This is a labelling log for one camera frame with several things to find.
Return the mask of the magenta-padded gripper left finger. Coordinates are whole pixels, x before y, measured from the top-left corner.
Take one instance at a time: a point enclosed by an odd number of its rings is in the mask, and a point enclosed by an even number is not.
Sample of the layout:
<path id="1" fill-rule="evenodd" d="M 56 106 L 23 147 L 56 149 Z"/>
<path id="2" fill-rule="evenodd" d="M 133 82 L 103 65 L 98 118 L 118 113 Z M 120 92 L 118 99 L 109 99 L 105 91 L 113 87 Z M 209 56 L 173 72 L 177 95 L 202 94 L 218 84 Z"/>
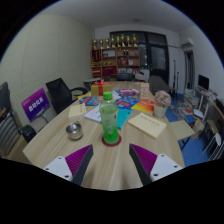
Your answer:
<path id="1" fill-rule="evenodd" d="M 44 170 L 76 185 L 81 185 L 92 156 L 93 145 L 90 144 L 67 157 L 56 157 Z"/>

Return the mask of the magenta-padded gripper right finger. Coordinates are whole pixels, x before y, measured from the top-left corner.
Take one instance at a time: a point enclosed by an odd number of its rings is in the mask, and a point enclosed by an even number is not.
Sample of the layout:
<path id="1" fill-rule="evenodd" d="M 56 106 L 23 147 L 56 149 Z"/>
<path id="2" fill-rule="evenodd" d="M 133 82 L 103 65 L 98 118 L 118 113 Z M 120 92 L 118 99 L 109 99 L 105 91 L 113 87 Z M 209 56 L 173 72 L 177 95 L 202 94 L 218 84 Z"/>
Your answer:
<path id="1" fill-rule="evenodd" d="M 166 154 L 156 155 L 135 144 L 129 144 L 129 154 L 143 185 L 148 185 L 182 169 Z"/>

